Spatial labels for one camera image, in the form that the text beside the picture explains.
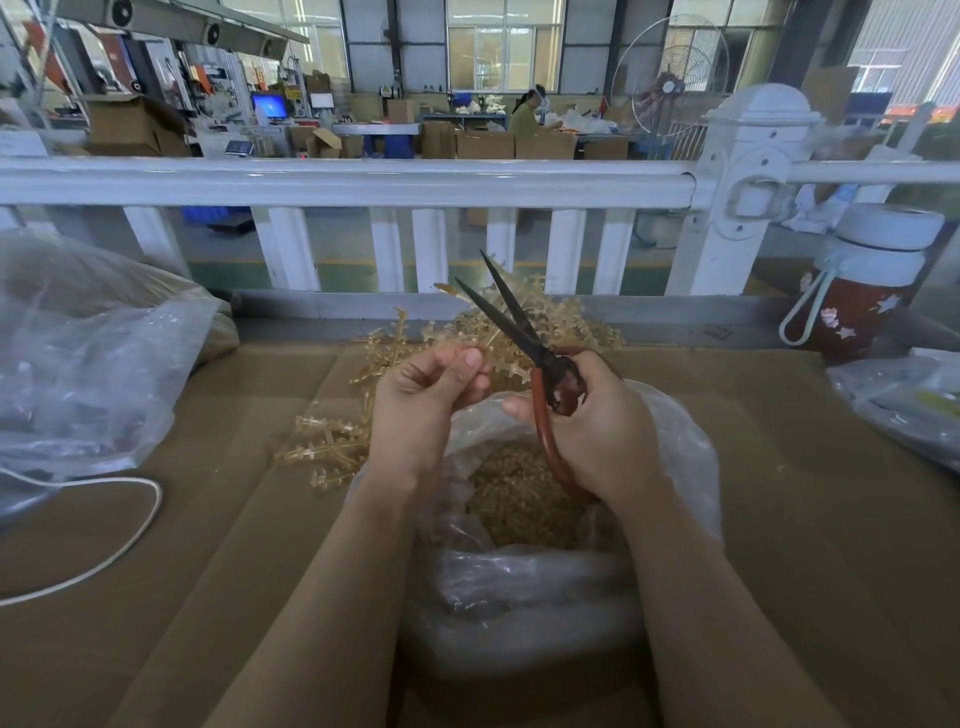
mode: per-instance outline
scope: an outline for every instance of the left hand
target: left hand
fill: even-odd
[[[442,345],[385,374],[373,401],[371,475],[417,486],[435,473],[450,437],[450,417],[487,395],[491,371],[479,350]]]

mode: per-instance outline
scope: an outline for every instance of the scissors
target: scissors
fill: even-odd
[[[493,277],[493,282],[496,284],[500,296],[503,297],[503,303],[507,305],[513,320],[507,318],[505,313],[462,280],[455,280],[464,293],[470,296],[470,299],[476,303],[477,307],[487,315],[494,325],[503,331],[533,361],[534,370],[530,376],[530,383],[533,389],[534,423],[537,426],[537,436],[540,439],[540,446],[543,448],[547,467],[571,497],[581,501],[593,500],[593,497],[587,491],[577,485],[573,471],[560,455],[547,410],[547,407],[549,407],[558,415],[566,417],[572,415],[587,396],[587,383],[580,376],[580,370],[573,359],[562,352],[543,345],[530,323],[530,319],[524,313],[523,306],[516,300],[516,296],[497,272],[491,260],[483,251],[480,251],[480,255],[483,256],[487,269]],[[582,349],[576,347],[564,348],[566,353],[578,353],[580,351]]]

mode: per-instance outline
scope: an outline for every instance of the black hair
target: black hair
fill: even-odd
[[[514,107],[514,112],[516,112],[516,110],[519,109],[523,104],[526,104],[530,100],[530,97],[533,96],[534,94],[538,94],[541,99],[545,99],[546,89],[543,88],[541,84],[537,84],[536,88],[531,88],[529,91],[527,91],[525,94],[520,96],[519,99],[516,100],[516,106]]]

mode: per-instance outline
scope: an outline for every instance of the white cable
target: white cable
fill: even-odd
[[[98,564],[97,566],[95,566],[93,569],[89,571],[84,571],[84,573],[78,576],[74,576],[73,578],[67,579],[66,581],[61,581],[59,584],[54,584],[53,586],[45,587],[44,589],[39,589],[35,592],[29,592],[24,595],[10,596],[6,599],[0,599],[0,607],[7,607],[7,606],[10,606],[11,604],[18,604],[21,601],[29,601],[30,599],[36,599],[40,596],[50,595],[53,592],[59,592],[61,589],[72,587],[74,584],[79,584],[80,582],[84,581],[84,579],[87,579],[90,576],[93,576],[95,573],[99,573],[100,571],[103,571],[110,564],[112,564],[114,561],[116,561],[125,553],[127,553],[127,551],[131,549],[131,546],[133,546],[133,544],[137,542],[140,536],[143,535],[143,532],[146,531],[147,528],[150,526],[150,524],[153,522],[154,516],[156,516],[156,512],[160,509],[160,503],[163,501],[163,491],[160,490],[159,484],[155,480],[149,480],[145,477],[128,477],[128,476],[127,477],[91,477],[91,478],[86,478],[84,480],[68,480],[64,483],[48,483],[43,480],[34,480],[33,478],[28,477],[27,475],[14,473],[12,471],[7,470],[6,468],[0,468],[0,473],[4,475],[9,475],[10,477],[14,477],[17,480],[22,480],[25,483],[30,483],[31,485],[40,486],[41,488],[56,488],[56,489],[73,488],[78,485],[98,485],[100,483],[139,483],[140,485],[149,485],[151,488],[154,489],[154,493],[156,494],[156,501],[154,502],[154,507],[150,509],[150,514],[147,516],[147,519],[143,522],[143,524],[139,528],[136,529],[136,533],[134,533],[131,536],[130,540],[127,541],[122,546],[120,546],[120,548],[117,549],[117,551],[112,556],[110,556],[106,561]]]

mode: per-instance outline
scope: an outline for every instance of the factory floor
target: factory floor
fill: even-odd
[[[168,212],[194,279],[210,288],[270,288],[270,277],[256,231],[225,235],[203,224],[188,223],[179,210]],[[365,208],[314,207],[305,210],[321,287],[328,292],[372,292],[377,288],[369,213]],[[603,210],[589,210],[577,293],[590,293],[604,223]],[[416,291],[413,229],[410,213],[399,213],[400,248],[407,291]],[[120,207],[57,208],[60,231],[121,255],[142,258]],[[683,217],[641,213],[627,258],[620,293],[630,296],[663,294]],[[516,270],[524,276],[542,274],[550,232],[550,213],[522,210],[516,230]],[[467,224],[462,210],[447,212],[447,259],[450,277],[479,283],[483,268],[479,251],[486,247],[486,228]],[[803,236],[771,226],[757,259],[747,293],[783,295],[796,290],[812,244]]]

